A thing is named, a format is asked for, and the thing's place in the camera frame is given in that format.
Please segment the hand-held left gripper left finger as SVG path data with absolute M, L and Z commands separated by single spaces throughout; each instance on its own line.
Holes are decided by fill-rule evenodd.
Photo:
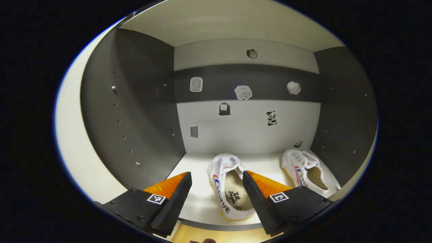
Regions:
M 110 218 L 146 234 L 172 234 L 192 186 L 191 172 L 184 172 L 145 190 L 131 188 L 95 206 Z

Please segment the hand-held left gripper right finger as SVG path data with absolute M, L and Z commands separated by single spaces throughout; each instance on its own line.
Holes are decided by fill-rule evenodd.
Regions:
M 306 186 L 291 188 L 258 173 L 243 172 L 243 186 L 270 236 L 288 236 L 311 227 L 335 204 Z

